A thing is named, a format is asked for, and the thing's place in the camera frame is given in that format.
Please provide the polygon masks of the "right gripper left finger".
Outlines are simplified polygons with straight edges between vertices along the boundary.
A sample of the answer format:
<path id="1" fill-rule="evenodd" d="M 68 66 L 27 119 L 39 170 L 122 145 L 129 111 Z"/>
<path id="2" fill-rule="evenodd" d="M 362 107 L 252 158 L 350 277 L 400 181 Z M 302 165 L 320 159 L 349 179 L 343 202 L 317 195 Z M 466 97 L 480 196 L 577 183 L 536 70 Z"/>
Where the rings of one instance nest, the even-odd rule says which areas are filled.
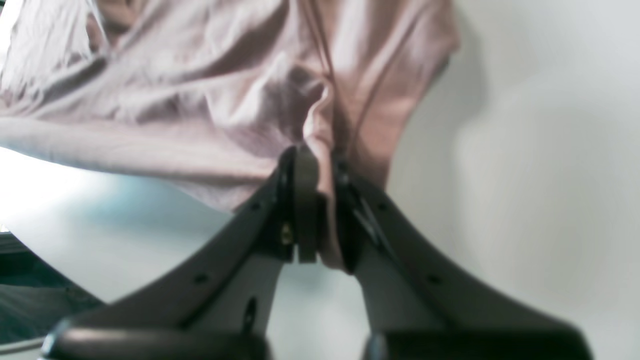
<path id="1" fill-rule="evenodd" d="M 291 146 L 206 245 L 112 305 L 60 321 L 46 360 L 269 360 L 265 337 L 285 264 L 317 260 L 319 163 Z"/>

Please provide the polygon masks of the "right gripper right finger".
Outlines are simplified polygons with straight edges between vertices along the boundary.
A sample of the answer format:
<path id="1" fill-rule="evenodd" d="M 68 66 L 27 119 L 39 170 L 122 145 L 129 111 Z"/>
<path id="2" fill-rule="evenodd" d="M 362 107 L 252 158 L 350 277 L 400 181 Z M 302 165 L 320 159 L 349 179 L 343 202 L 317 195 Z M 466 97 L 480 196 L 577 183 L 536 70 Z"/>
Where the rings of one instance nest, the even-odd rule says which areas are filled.
<path id="1" fill-rule="evenodd" d="M 364 360 L 590 360 L 580 330 L 494 289 L 423 237 L 386 192 L 334 161 L 336 224 L 370 336 Z"/>

